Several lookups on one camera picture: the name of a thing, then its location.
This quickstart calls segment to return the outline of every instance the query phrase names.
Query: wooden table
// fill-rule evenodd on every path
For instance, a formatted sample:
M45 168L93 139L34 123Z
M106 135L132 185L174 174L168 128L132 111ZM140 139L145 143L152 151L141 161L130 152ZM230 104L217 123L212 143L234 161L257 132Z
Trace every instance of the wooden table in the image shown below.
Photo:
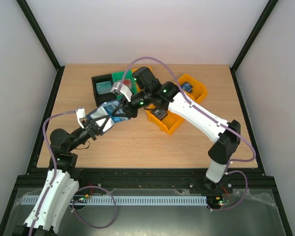
M150 65L155 76L163 83L173 81L160 65ZM84 106L86 113L96 108L91 77L125 70L125 64L68 64L65 67L56 97L53 115ZM205 84L208 96L201 103L206 109L228 121L241 123L242 135L249 139L239 105L233 79L227 65L170 65L179 78L184 73ZM78 128L75 114L51 120L47 135L56 128L72 132ZM109 132L90 141L90 148L75 150L78 154L76 167L82 168L207 168L210 158L207 151L212 142L189 122L168 135L149 122L143 109L138 117L117 123ZM232 156L249 159L252 153L241 143ZM38 167L47 167L50 155L44 144ZM256 168L256 162L233 163L231 167Z

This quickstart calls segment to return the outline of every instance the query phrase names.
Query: black metal frame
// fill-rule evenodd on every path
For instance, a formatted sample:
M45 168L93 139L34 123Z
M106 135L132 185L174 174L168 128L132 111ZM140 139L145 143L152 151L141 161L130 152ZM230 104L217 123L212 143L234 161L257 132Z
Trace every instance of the black metal frame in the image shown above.
M22 9L25 17L29 21L29 24L33 28L43 48L45 49L48 57L53 63L57 74L50 93L50 97L47 103L45 113L43 115L42 123L39 128L37 139L30 157L29 165L27 168L27 174L18 176L15 186L13 188L10 200L8 202L6 211L4 213L1 225L0 236L3 235L5 226L12 210L16 193L19 188L39 188L42 187L47 174L47 168L37 168L38 157L43 145L42 136L42 124L44 120L52 113L54 103L56 100L57 92L60 86L62 75L64 72L64 66L60 66L56 56L54 55L46 37L44 36L38 22L36 21L29 5L26 0L16 0ZM244 100L240 91L238 80L236 78L236 71L243 61L245 55L256 39L258 33L262 29L278 0L269 0L257 23L255 24L252 32L250 33L247 41L241 49L237 59L233 66L230 68L231 75L233 77L234 86L238 95L242 113L246 122L248 133L251 143L257 153L258 168L255 169L241 169L248 178L249 188L253 189L271 189L279 208L279 213L282 219L282 223L287 235L292 235L290 225L284 212L284 208L281 202L280 195L278 193L275 180L273 177L265 176L265 170L262 164L262 160L259 154L257 143L253 134L251 123L249 120L248 112L246 110ZM85 169L85 176L87 182L93 184L101 183L103 187L107 189L113 188L190 188L190 180L202 179L205 176L206 169ZM230 182L233 188L244 188L245 181L241 175L229 176ZM210 193L202 192L205 195L211 195Z

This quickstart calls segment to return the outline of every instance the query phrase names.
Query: green box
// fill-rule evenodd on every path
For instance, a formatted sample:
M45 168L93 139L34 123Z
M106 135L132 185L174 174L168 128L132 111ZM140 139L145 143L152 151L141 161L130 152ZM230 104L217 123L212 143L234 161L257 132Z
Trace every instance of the green box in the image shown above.
M113 83L118 82L122 79L124 71L112 73ZM133 94L138 93L137 86L134 78L132 77L132 71L129 70L124 78L125 80L129 80L130 84L126 84Z

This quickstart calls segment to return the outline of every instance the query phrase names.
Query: white wall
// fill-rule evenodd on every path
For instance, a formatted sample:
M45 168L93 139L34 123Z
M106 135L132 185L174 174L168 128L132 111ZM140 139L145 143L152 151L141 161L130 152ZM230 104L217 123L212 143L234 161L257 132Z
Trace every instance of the white wall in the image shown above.
M237 77L295 235L295 0L279 1Z
M56 71L15 0L0 0L0 222L25 174Z
M233 64L267 0L28 0L60 64Z

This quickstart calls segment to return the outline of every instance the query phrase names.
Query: purple cable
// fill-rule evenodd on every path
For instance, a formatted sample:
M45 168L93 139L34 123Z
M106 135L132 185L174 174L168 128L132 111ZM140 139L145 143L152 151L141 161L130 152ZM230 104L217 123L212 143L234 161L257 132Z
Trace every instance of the purple cable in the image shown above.
M72 212L76 215L76 217L79 220L82 221L82 223L86 224L87 226L89 226L91 228L94 228L94 229L104 229L104 228L107 228L107 227L111 226L114 223L114 221L116 220L116 218L117 218L117 203L116 203L116 200L114 199L113 195L107 189L101 188L101 187L97 187L97 186L86 186L86 187L80 188L76 193L78 193L78 192L80 192L80 191L82 191L84 189L88 189L88 188L97 188L97 189L100 189L100 190L106 192L112 198L112 200L114 202L114 208L115 208L115 210L114 210L114 216L113 216L112 220L107 225L105 225L105 226L91 225L90 223L88 223L84 219L82 219L81 216L75 210L74 204L76 203L76 201L74 201L73 204L72 204Z
M242 195L242 197L240 198L240 200L239 200L238 202L236 202L234 205L232 205L232 206L230 206L230 207L227 207L227 208L222 208L222 209L212 209L212 208L210 208L209 205L207 205L207 207L210 209L210 211L224 211L224 210L230 210L230 209L236 207L238 204L240 204L240 203L242 202L242 200L244 200L244 198L245 198L245 196L246 196L246 193L247 193L247 191L248 191L248 179L247 179L247 176L246 176L245 173L242 172L242 171L230 171L230 172L228 172L227 174L228 174L228 175L231 175L231 174L233 174L233 173L240 173L240 174L242 174L242 175L244 176L244 178L245 178L245 192L244 192L244 194Z
M53 154L53 151L51 150L51 147L50 147L50 144L48 142L48 139L47 139L47 135L46 135L46 125L47 123L52 119L52 118L55 118L55 117L59 117L59 116L63 116L63 115L67 115L67 114L72 114L72 113L75 113L75 111L69 111L69 112L64 112L64 113L60 113L60 114L56 114L56 115L53 115L49 118L47 118L45 120L45 122L43 123L43 136L44 136L44 141L46 143L46 146L48 148L48 151L51 155L51 159L53 160L53 164L54 164L54 176L52 177L51 181L50 181L50 185L53 184L55 178L56 178L56 175L57 175L57 163L56 163L56 159L55 159L55 156ZM50 188L46 188L46 191L44 192L39 204L38 204L38 207L37 207L37 210L36 210L36 213L35 213L35 217L37 218L38 217L38 214L39 214L39 211L41 209L41 206L43 205L44 203L44 200L47 196L47 193L49 192L49 189ZM32 232L33 232L33 229L34 229L34 225L35 225L35 222L36 220L33 220L31 226L30 226L30 229L29 229L29 236L31 236Z
M179 88L179 90L180 90L180 92L181 92L183 98L186 100L186 102L187 102L189 105L191 105L191 101L187 98L187 95L184 93L182 87L180 86L180 84L179 84L179 82L178 82L178 79L177 79L176 75L172 72L172 70L168 67L168 65L166 65L165 63L161 62L159 59L156 59L156 58L152 58L152 57L141 57L141 58L135 59L133 62L131 62L131 63L128 65L128 67L127 67L126 70L124 71L123 76L122 76L122 79L121 79L121 84L123 84L123 80L124 80L124 78L125 78L127 72L129 71L129 69L131 68L131 66L133 66L136 62L138 62L138 61L140 61L140 60L146 60L146 59L156 61L157 63L161 64L163 67L165 67L165 68L168 70L168 72L169 72L169 73L171 74L171 76L174 78L174 80L175 80L175 82L176 82L176 84L177 84L177 86L178 86L178 88ZM205 117L207 117L208 119L210 119L211 121L213 121L214 123L218 124L218 121L217 121L216 119L214 119L213 117L209 116L207 113L205 113L204 111L202 111L200 108L196 107L195 105L192 105L192 107L193 107L194 109L196 109L198 112L200 112L202 115L204 115ZM233 134L235 134L237 137L239 137L241 140L243 140L243 142L246 143L246 144L249 146L249 148L251 149L252 154L253 154L253 155L252 155L252 158L250 158L250 159L248 159L248 160L230 159L230 160L229 160L229 163L227 164L227 166L226 166L226 168L225 168L225 172L227 171L227 169L228 169L228 167L229 167L229 165L230 165L230 163L231 163L232 161L237 161L237 162L250 162L250 161L253 161L253 160L256 159L256 151L255 151L255 149L253 148L253 146L251 145L251 143L249 143L249 142L248 142L248 141L247 141L242 135L238 134L237 132L235 132L235 131L232 130L231 128L229 128L229 127L227 127L227 126L225 126L225 125L223 125L223 124L220 124L220 125L221 125L224 129L230 131L231 133L233 133Z

